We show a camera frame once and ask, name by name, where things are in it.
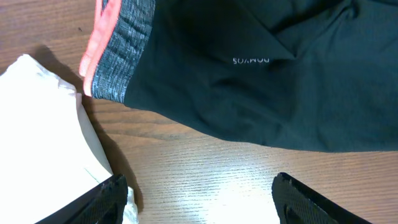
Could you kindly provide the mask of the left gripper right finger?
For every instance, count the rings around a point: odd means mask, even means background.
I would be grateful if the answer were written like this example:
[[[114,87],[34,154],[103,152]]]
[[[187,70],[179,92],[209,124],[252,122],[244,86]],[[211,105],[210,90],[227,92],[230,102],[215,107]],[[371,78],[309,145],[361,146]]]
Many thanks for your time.
[[[281,224],[371,224],[285,172],[274,177],[272,198]]]

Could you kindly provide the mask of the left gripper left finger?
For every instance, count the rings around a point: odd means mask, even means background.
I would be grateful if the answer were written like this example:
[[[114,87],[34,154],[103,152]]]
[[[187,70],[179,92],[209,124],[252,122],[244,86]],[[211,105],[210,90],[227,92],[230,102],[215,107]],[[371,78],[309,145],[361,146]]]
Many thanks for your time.
[[[37,224],[122,224],[126,204],[126,178],[112,175]]]

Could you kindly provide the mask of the black leggings with red waistband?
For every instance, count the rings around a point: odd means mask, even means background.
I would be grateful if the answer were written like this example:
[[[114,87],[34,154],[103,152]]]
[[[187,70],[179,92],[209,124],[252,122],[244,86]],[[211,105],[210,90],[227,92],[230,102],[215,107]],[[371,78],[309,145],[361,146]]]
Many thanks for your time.
[[[397,149],[397,2],[97,0],[86,95],[227,141]]]

